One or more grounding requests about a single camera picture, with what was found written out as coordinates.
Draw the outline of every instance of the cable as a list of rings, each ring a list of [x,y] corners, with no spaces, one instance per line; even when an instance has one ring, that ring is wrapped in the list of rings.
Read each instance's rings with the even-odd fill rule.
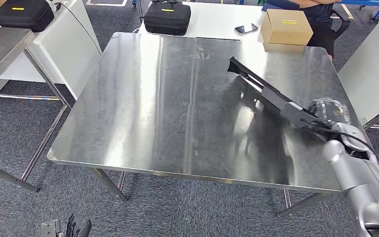
[[[85,27],[83,26],[83,24],[77,19],[77,17],[73,14],[73,12],[67,7],[65,6],[63,3],[59,2],[60,5],[64,6],[70,13],[71,15],[77,20],[77,22],[82,26],[82,28],[85,30],[85,32],[88,34],[89,38],[92,40],[92,42],[94,42],[94,45],[95,47],[97,48],[97,51],[99,53],[99,55],[101,56],[101,52],[99,51],[99,48],[97,46],[97,43],[94,41],[94,39],[92,38],[92,36],[89,34],[89,32],[85,29]]]
[[[330,130],[330,129],[318,127],[318,126],[315,126],[315,125],[313,125],[311,123],[308,123],[308,124],[310,124],[312,126],[311,129],[314,129],[314,130],[318,130],[318,131],[322,131],[322,132],[328,132],[328,133],[335,133],[335,134],[343,135],[345,137],[350,137],[350,138],[352,138],[354,140],[357,140],[358,142],[360,142],[363,145],[365,145],[368,149],[370,149],[370,151],[372,151],[374,153],[374,155],[376,154],[376,151],[370,146],[370,144],[364,142],[363,140],[359,139],[358,137],[355,137],[355,136],[352,136],[351,134],[340,132],[340,131],[337,131],[337,130]]]

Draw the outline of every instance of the robotic arm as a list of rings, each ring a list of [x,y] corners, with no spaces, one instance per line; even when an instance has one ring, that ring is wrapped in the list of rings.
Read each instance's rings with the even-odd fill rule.
[[[360,129],[349,125],[347,109],[338,101],[318,100],[308,109],[284,96],[235,57],[229,72],[237,73],[261,97],[296,126],[326,141],[323,156],[330,163],[354,215],[359,237],[379,237],[379,163]]]

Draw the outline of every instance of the black bag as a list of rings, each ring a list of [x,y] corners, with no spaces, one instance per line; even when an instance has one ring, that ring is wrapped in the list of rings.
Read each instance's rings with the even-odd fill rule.
[[[45,0],[7,0],[0,7],[0,26],[43,31],[54,19]]]
[[[145,14],[145,28],[150,33],[183,36],[190,23],[190,6],[175,2],[153,2]]]

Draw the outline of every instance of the stainless steel table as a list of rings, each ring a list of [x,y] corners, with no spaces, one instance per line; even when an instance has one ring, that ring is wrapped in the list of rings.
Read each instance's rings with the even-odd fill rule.
[[[34,99],[34,100],[60,100],[63,103],[63,107],[58,113],[53,124],[49,128],[45,137],[43,138],[39,148],[34,154],[32,160],[27,166],[24,174],[21,178],[12,176],[11,174],[0,169],[0,177],[6,181],[12,182],[16,185],[19,185],[29,191],[38,192],[39,187],[31,185],[26,182],[28,176],[31,173],[35,163],[38,160],[38,157],[41,155],[45,145],[47,144],[51,134],[53,133],[54,128],[59,122],[63,112],[66,108],[70,108],[70,105],[63,97],[63,95],[56,88],[54,83],[48,77],[47,73],[42,69],[34,55],[28,49],[28,45],[34,40],[35,36],[31,30],[28,29],[15,29],[15,28],[0,28],[0,75],[6,70],[6,68],[15,60],[15,58],[22,52],[25,53],[27,58],[31,61],[33,66],[38,70],[43,79],[47,82],[51,90],[56,94],[56,96],[29,96],[29,95],[8,95],[0,94],[0,97],[6,98],[18,98],[18,99]]]
[[[248,105],[243,80],[227,72],[232,56],[304,107],[343,102],[360,127],[322,48],[267,53],[258,42],[115,33],[47,157],[93,168],[122,199],[125,172],[318,193],[291,206],[285,191],[283,215],[339,193],[323,142]],[[123,171],[117,187],[102,169]]]

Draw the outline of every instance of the white desk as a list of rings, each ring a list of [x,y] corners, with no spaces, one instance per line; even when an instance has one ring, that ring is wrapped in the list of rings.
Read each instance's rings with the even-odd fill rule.
[[[245,36],[238,36],[234,32],[235,27],[248,23],[253,23],[260,28],[265,15],[261,11],[261,6],[188,1],[184,1],[182,4],[191,7],[191,19],[184,37],[262,42],[260,30]],[[144,22],[140,26],[139,34],[149,34]]]
[[[62,6],[47,28],[35,33],[36,38],[30,44],[29,50],[52,81],[65,84],[77,99],[100,59],[101,49],[83,2],[70,0],[64,4],[90,33],[98,48],[79,22]],[[20,54],[0,76],[0,90],[8,80],[44,82],[24,54]]]
[[[379,121],[379,23],[339,71],[364,128]]]

